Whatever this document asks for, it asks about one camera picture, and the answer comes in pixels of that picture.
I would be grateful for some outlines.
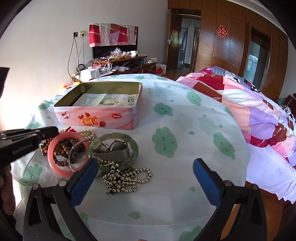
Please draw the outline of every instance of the person's hand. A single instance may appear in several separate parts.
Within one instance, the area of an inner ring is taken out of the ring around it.
[[[7,215],[12,215],[15,211],[15,196],[12,187],[11,165],[4,169],[4,175],[0,175],[0,193],[3,201],[3,210]]]

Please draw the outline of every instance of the blue gripper pad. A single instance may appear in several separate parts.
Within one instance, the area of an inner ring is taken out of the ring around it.
[[[221,204],[221,189],[215,183],[213,178],[215,175],[213,172],[208,168],[208,166],[204,163],[204,161],[200,158],[194,160],[193,162],[193,172],[200,183],[207,199],[211,203],[211,205],[216,206],[217,208]]]
[[[93,183],[99,171],[98,161],[92,158],[92,162],[88,168],[83,172],[80,178],[76,181],[75,185],[70,191],[70,204],[72,207],[81,204],[91,184]]]

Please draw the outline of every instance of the green jade bangle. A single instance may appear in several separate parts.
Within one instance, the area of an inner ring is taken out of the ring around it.
[[[130,168],[133,165],[133,163],[135,162],[135,160],[138,158],[139,147],[138,147],[137,142],[133,138],[131,138],[129,135],[122,134],[119,132],[105,134],[105,135],[102,135],[102,136],[96,138],[95,140],[93,140],[92,143],[90,144],[90,147],[88,150],[89,158],[96,158],[93,155],[93,149],[95,149],[98,145],[100,145],[101,142],[107,141],[109,139],[120,139],[121,141],[126,142],[129,145],[130,149],[132,150],[131,157],[123,165],[121,165],[119,167],[119,169],[121,171],[124,171],[124,170]],[[101,164],[99,164],[99,169],[102,172],[110,172],[111,171],[111,167],[102,166]]]

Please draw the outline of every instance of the screw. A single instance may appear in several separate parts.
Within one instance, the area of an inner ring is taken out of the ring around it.
[[[258,190],[258,186],[256,185],[256,184],[252,184],[252,188],[254,189],[254,190]]]
[[[34,184],[33,185],[33,190],[37,190],[39,188],[39,185],[38,184]]]
[[[61,180],[60,182],[59,182],[59,186],[60,187],[64,187],[64,186],[66,186],[67,185],[67,181],[66,180]]]
[[[229,181],[229,180],[225,180],[225,181],[224,181],[224,184],[225,184],[226,187],[230,187],[230,186],[232,186],[232,182]]]

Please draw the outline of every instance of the white device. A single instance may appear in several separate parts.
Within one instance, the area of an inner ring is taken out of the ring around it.
[[[98,68],[94,69],[84,69],[80,71],[81,78],[84,81],[88,81],[100,76],[100,70]]]

